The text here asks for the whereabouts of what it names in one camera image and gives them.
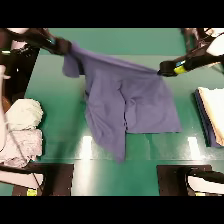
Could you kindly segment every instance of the cream folded cloth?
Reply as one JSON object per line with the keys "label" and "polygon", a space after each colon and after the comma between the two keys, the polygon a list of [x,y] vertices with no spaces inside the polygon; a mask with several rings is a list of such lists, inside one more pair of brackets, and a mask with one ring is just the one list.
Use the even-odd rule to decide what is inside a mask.
{"label": "cream folded cloth", "polygon": [[205,111],[211,121],[216,142],[224,146],[224,89],[198,87]]}
{"label": "cream folded cloth", "polygon": [[11,167],[25,167],[30,160],[36,160],[36,156],[42,155],[41,130],[12,131],[8,133],[6,144],[0,152],[0,163]]}
{"label": "cream folded cloth", "polygon": [[33,99],[19,99],[6,112],[10,131],[35,129],[42,116],[40,103]]}

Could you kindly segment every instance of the green tabletop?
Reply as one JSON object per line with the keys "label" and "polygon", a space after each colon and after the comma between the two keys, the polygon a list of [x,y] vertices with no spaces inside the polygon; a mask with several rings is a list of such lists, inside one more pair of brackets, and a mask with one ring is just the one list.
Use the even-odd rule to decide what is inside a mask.
{"label": "green tabletop", "polygon": [[[89,50],[155,69],[161,61],[185,54],[178,29],[52,29],[52,32]],[[205,67],[164,78],[174,95],[182,133],[128,134],[126,161],[117,164],[111,153],[94,142],[87,126],[84,77],[65,77],[62,65],[63,57],[42,50],[26,97],[38,100],[45,113],[40,126],[44,155],[39,162],[74,163],[72,195],[159,195],[158,164],[211,164],[214,170],[224,172],[224,151],[206,147],[193,97],[199,86],[223,88],[221,73]],[[10,186],[0,185],[0,193],[10,195]]]}

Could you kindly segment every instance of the folded cloth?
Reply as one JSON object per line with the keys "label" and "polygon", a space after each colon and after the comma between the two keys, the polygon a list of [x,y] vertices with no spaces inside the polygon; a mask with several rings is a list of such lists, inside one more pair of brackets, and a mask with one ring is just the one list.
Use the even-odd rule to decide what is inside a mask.
{"label": "folded cloth", "polygon": [[6,113],[10,131],[35,129],[41,122],[43,111],[33,99],[19,99]]}
{"label": "folded cloth", "polygon": [[199,114],[201,117],[202,125],[203,125],[204,132],[205,132],[205,137],[208,142],[208,145],[211,147],[216,147],[216,148],[222,147],[220,144],[218,144],[216,142],[215,133],[214,133],[214,130],[212,127],[212,123],[209,120],[208,115],[206,114],[206,111],[205,111],[205,108],[204,108],[204,105],[203,105],[203,102],[200,97],[198,89],[195,91],[195,99],[197,102],[198,111],[199,111]]}
{"label": "folded cloth", "polygon": [[64,58],[64,74],[86,77],[86,119],[93,138],[125,158],[125,133],[180,132],[171,90],[157,71],[73,43]]}
{"label": "folded cloth", "polygon": [[199,87],[198,90],[211,121],[216,142],[224,146],[224,89],[209,90]]}
{"label": "folded cloth", "polygon": [[30,160],[36,160],[36,156],[41,155],[42,132],[40,130],[12,131],[8,133],[5,147],[0,152],[0,163],[4,162],[6,166],[22,168]]}

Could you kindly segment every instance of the yellow label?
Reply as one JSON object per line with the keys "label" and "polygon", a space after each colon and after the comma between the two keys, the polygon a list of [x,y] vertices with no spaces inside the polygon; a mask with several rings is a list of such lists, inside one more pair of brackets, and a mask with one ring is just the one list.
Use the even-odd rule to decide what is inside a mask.
{"label": "yellow label", "polygon": [[205,193],[196,192],[195,195],[196,195],[196,196],[205,196]]}
{"label": "yellow label", "polygon": [[28,189],[27,196],[37,196],[37,190]]}
{"label": "yellow label", "polygon": [[175,68],[175,69],[174,69],[174,72],[175,72],[176,74],[182,74],[182,73],[187,72],[187,71],[185,70],[184,66],[181,65],[181,66]]}

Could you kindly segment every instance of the purple cloth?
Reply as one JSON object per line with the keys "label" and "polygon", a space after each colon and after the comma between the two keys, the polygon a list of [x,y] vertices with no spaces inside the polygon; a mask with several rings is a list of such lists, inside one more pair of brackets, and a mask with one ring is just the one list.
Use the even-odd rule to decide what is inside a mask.
{"label": "purple cloth", "polygon": [[171,91],[157,71],[73,43],[63,72],[86,77],[86,119],[96,143],[125,158],[125,132],[180,132]]}
{"label": "purple cloth", "polygon": [[205,136],[206,136],[206,140],[208,142],[208,145],[211,147],[216,147],[216,148],[220,148],[222,147],[220,144],[218,144],[216,142],[216,137],[215,137],[215,133],[213,131],[213,127],[211,124],[211,121],[205,111],[199,90],[197,89],[195,91],[195,99],[197,102],[197,106],[198,106],[198,110],[199,110],[199,114],[201,117],[201,121],[202,121],[202,125],[204,128],[204,132],[205,132]]}

